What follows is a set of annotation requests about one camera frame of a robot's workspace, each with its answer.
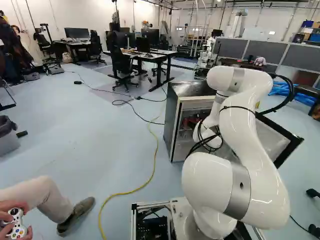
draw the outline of shoe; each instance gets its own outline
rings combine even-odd
[[[57,234],[60,237],[64,237],[68,234],[68,231],[71,229],[76,222],[78,222],[82,217],[86,216],[93,209],[96,200],[94,197],[90,196],[81,202],[77,203],[71,215],[63,223],[60,223],[56,226]]]

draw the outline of white wall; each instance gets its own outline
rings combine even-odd
[[[115,5],[111,0],[51,0],[55,14],[56,23],[53,17],[50,0],[28,0],[29,8],[36,28],[41,23],[49,24],[49,30],[53,40],[66,38],[64,28],[88,28],[96,30],[101,38],[102,47],[106,49],[106,30],[109,30],[109,23],[112,22],[112,14],[115,12]],[[15,24],[21,29],[28,29],[29,37],[22,34],[22,40],[30,47],[30,53],[38,59],[41,53],[33,40],[34,27],[28,12],[25,0],[13,1],[20,26],[11,0],[1,0],[0,9],[8,17],[10,24]],[[138,31],[142,28],[142,21],[147,20],[158,26],[159,7],[142,0],[120,0],[117,3],[121,27],[130,27],[134,24]]]
[[[223,3],[222,2],[214,2],[214,4],[218,4],[218,6],[221,6]],[[313,5],[314,7],[316,6],[317,1],[314,1]],[[178,2],[176,3],[177,7],[179,8],[192,8],[192,1],[186,1],[186,2]],[[208,0],[205,1],[205,5],[208,8],[211,4],[208,2]],[[287,6],[295,6],[294,3],[287,4]],[[299,6],[307,6],[307,3],[300,3]],[[199,1],[199,8],[203,8],[204,5],[202,1]],[[232,11],[232,8],[226,8],[223,14],[223,19],[221,23],[221,30],[223,32],[228,32],[228,20],[230,18],[229,25],[232,25],[234,22],[234,17],[235,13],[243,8],[234,8]],[[246,28],[254,28],[259,16],[260,8],[252,8],[252,7],[247,7],[246,8],[248,11],[248,16],[246,17]],[[306,19],[310,19],[312,13],[314,10],[306,9],[306,8],[298,8],[295,12],[294,18],[292,20],[292,23],[290,25],[290,28],[285,35],[284,41],[288,41],[290,37],[296,33],[301,26],[302,22]],[[184,26],[185,23],[190,22],[190,16],[191,16],[191,10],[176,10],[173,11],[172,14],[172,26],[175,27],[178,25],[179,26]],[[199,25],[204,25],[205,24],[205,18],[207,16],[207,21],[208,16],[209,16],[210,9],[199,9],[198,15],[197,15],[197,24],[196,24],[196,13],[197,11],[193,11],[192,15],[192,21],[191,21],[191,26],[199,26]],[[280,41],[284,33],[286,31],[286,28],[288,27],[289,20],[294,12],[294,8],[268,8],[264,7],[261,15],[259,17],[259,21],[257,24],[257,27],[262,28],[265,30],[265,32],[270,32],[274,31],[275,35],[269,35],[269,40],[270,41]],[[222,17],[223,9],[222,8],[214,8],[212,11],[212,17],[210,21],[209,28],[210,29],[219,29],[220,22],[221,22],[221,17]],[[314,14],[313,19],[314,21],[320,21],[320,14],[319,10],[317,10]],[[181,36],[184,35],[183,31],[180,31],[179,33]]]

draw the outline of computer monitor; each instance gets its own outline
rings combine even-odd
[[[135,40],[135,45],[138,52],[150,52],[150,43],[147,37],[137,37]]]
[[[151,29],[151,28],[141,28],[141,34],[143,37],[147,37],[149,39],[149,44],[157,48],[159,45],[159,29]]]
[[[89,39],[89,30],[88,28],[73,28],[65,27],[65,36],[72,39]]]
[[[120,27],[120,32],[130,33],[130,27]]]
[[[135,48],[136,47],[136,35],[134,32],[129,32],[125,33],[125,36],[129,38],[129,47],[130,48]]]

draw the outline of white game controller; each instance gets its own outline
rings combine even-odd
[[[28,229],[23,226],[22,217],[24,215],[24,211],[21,208],[15,207],[8,211],[8,214],[12,215],[13,221],[7,222],[2,220],[1,225],[6,226],[10,223],[14,223],[12,230],[6,235],[6,237],[10,237],[11,239],[20,239],[27,235]]]

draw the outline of office chair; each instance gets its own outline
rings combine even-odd
[[[160,43],[159,43],[159,49],[161,50],[168,50],[169,49],[169,42],[167,41],[167,38],[165,35],[160,36]],[[152,68],[152,76],[155,77],[157,75],[157,68]],[[161,68],[161,72],[164,73],[164,75],[167,74],[167,69]]]
[[[96,64],[103,63],[107,65],[106,61],[101,59],[102,45],[101,45],[100,37],[97,34],[97,31],[90,30],[90,33],[91,33],[91,36],[90,36],[91,45],[89,47],[90,56],[93,57],[93,59],[95,59]]]
[[[57,60],[55,57],[51,56],[52,54],[55,53],[54,47],[50,44],[50,42],[48,42],[48,40],[43,34],[35,32],[33,34],[33,40],[37,41],[40,51],[43,52],[43,54],[49,55],[49,57],[43,60],[44,62]]]
[[[131,78],[134,76],[131,76],[131,73],[133,72],[133,57],[128,58],[125,56],[120,47],[116,44],[116,39],[112,39],[112,47],[111,47],[111,59],[112,59],[112,67],[117,72],[118,77],[116,78],[117,81],[115,82],[115,86],[112,87],[112,90],[115,91],[117,87],[120,87],[122,85],[125,86],[125,91],[128,93],[129,88],[128,85],[134,85],[137,88],[139,87],[139,83],[133,83],[131,82]]]

